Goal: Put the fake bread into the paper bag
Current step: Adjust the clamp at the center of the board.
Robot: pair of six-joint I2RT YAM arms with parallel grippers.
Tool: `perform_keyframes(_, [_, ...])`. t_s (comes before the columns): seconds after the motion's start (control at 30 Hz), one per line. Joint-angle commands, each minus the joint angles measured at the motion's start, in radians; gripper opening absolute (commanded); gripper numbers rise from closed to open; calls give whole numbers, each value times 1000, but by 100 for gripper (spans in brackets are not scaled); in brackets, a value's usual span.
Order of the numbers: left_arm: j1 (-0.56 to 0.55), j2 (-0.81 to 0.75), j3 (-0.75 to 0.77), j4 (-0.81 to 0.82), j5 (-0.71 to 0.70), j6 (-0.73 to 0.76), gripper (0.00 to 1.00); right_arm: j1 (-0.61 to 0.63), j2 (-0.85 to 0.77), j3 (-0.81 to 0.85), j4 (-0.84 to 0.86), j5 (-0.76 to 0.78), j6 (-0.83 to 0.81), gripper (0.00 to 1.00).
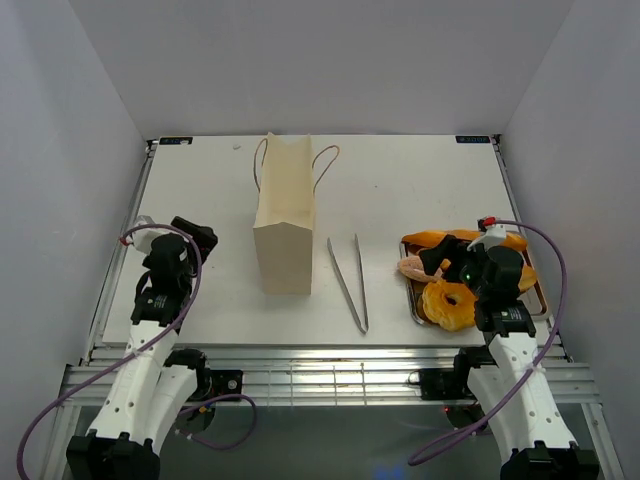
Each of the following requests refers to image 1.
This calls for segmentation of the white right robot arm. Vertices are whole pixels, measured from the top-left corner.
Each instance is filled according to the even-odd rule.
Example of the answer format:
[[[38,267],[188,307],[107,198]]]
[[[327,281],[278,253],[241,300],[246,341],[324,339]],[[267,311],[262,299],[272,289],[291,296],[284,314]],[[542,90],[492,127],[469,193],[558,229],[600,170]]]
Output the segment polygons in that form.
[[[448,261],[444,280],[476,298],[474,319],[485,344],[459,351],[451,382],[458,394],[480,404],[484,416],[469,429],[490,427],[501,478],[597,478],[598,458],[566,426],[537,357],[536,329],[520,299],[522,255],[488,235],[473,241],[446,235],[418,256],[428,274]]]

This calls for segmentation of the long baguette fake bread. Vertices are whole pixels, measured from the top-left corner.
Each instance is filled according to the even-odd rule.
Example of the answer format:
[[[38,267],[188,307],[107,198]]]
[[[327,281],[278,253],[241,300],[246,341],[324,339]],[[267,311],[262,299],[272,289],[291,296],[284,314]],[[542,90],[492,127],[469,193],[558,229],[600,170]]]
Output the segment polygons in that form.
[[[426,230],[413,234],[405,235],[401,242],[403,244],[415,245],[422,248],[433,248],[437,246],[446,235],[452,235],[457,239],[464,241],[472,241],[481,236],[480,231],[455,229],[448,231]],[[523,252],[527,249],[527,240],[519,234],[508,232],[503,246],[512,248],[516,251]]]

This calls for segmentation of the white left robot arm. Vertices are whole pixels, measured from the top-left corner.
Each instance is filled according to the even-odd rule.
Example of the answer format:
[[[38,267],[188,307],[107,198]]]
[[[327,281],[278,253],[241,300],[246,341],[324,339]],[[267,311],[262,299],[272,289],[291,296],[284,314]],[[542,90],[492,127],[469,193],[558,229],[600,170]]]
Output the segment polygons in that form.
[[[174,348],[218,244],[213,229],[175,217],[162,226],[141,216],[123,234],[144,256],[125,356],[103,406],[66,459],[75,479],[156,479],[160,451],[184,403],[205,397],[212,376],[194,349]]]

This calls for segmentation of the beige paper bag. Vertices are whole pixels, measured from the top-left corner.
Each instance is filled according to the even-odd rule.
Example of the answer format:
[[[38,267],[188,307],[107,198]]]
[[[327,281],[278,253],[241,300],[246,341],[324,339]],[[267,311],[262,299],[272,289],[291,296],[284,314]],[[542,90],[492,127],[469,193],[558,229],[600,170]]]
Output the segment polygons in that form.
[[[311,137],[294,142],[269,133],[254,151],[252,173],[258,191],[253,225],[254,244],[262,290],[269,295],[304,295],[312,292],[315,194],[327,171],[314,173],[318,159],[333,151],[333,144],[316,153]]]

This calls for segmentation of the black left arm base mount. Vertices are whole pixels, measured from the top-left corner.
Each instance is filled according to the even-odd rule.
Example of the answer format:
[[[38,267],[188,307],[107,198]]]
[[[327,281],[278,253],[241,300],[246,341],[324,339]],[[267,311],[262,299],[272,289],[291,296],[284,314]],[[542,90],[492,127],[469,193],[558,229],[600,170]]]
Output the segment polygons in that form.
[[[240,394],[244,372],[242,370],[211,370],[196,373],[197,388],[189,397],[191,402],[204,401],[217,396]]]

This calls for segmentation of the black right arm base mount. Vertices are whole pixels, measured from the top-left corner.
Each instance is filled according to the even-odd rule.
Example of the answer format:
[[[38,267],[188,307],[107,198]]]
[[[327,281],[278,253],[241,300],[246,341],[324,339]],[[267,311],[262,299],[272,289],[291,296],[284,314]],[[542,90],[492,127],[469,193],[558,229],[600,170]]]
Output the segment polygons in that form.
[[[422,400],[471,400],[475,399],[462,383],[453,368],[422,368],[411,372],[409,386],[417,387]]]

